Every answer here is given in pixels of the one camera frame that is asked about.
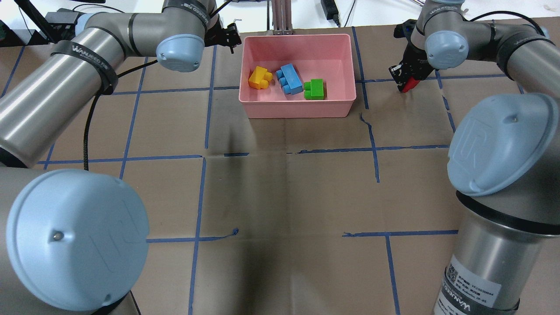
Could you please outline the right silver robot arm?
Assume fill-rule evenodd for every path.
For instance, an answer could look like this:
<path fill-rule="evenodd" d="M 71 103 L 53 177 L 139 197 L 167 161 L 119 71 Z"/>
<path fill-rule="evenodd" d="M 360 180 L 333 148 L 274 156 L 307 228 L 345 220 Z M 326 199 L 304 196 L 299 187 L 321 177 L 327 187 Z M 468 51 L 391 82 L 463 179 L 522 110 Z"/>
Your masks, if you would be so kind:
<path fill-rule="evenodd" d="M 447 171 L 465 219 L 434 315 L 514 315 L 547 238 L 559 237 L 559 48 L 544 28 L 467 20 L 462 0 L 427 0 L 396 26 L 400 92 L 465 60 L 496 62 L 523 94 L 484 98 L 456 127 Z"/>

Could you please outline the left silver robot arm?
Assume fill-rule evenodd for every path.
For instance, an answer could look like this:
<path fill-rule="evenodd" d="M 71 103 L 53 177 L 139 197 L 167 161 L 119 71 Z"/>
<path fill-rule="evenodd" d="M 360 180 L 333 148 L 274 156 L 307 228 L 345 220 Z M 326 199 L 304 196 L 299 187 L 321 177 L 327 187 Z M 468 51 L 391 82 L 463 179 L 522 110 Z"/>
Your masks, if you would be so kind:
<path fill-rule="evenodd" d="M 166 0 L 160 13 L 95 13 L 1 98 L 1 313 L 137 315 L 149 223 L 129 184 L 89 170 L 99 98 L 130 56 L 188 73 L 204 48 L 241 44 L 214 0 Z"/>

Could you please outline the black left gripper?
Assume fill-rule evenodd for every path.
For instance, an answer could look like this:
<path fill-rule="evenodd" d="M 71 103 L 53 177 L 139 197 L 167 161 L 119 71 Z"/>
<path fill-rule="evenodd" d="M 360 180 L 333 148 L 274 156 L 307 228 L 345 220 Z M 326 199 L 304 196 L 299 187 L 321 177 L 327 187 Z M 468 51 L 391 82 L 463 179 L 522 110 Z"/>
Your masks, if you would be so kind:
<path fill-rule="evenodd" d="M 238 32 L 236 22 L 228 24 L 225 28 L 220 22 L 216 22 L 208 32 L 206 32 L 206 47 L 224 46 L 230 49 L 234 54 L 234 48 L 242 44 L 242 39 Z"/>

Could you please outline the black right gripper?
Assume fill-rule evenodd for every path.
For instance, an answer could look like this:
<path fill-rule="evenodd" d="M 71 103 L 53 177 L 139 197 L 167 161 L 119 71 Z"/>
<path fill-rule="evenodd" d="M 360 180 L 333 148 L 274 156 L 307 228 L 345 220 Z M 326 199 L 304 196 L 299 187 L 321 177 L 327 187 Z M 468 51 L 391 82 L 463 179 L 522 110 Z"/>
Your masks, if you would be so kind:
<path fill-rule="evenodd" d="M 434 71 L 427 60 L 426 52 L 412 44 L 411 38 L 416 22 L 414 19 L 409 19 L 394 27 L 394 38 L 407 40 L 401 62 L 388 68 L 399 92 L 403 92 L 408 78 L 414 77 L 423 81 Z"/>

